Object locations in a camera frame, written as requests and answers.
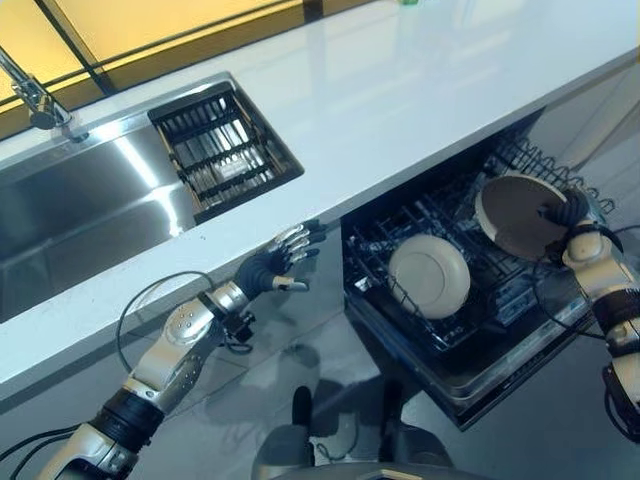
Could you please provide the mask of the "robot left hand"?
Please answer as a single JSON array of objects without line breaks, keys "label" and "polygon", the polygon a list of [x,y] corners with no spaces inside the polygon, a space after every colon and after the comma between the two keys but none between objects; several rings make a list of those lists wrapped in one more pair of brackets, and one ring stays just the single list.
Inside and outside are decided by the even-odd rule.
[{"label": "robot left hand", "polygon": [[326,239],[326,231],[317,219],[289,227],[241,263],[234,284],[249,301],[270,291],[308,291],[308,280],[290,276],[289,271],[319,254],[316,244]]}]

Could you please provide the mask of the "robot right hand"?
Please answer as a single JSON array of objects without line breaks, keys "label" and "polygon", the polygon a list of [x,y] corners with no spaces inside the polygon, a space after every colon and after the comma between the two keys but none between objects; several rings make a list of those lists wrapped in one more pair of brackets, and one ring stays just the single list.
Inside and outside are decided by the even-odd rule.
[{"label": "robot right hand", "polygon": [[538,215],[563,228],[563,240],[569,240],[584,226],[606,227],[606,221],[596,199],[589,193],[569,188],[562,191],[562,200],[540,205]]}]

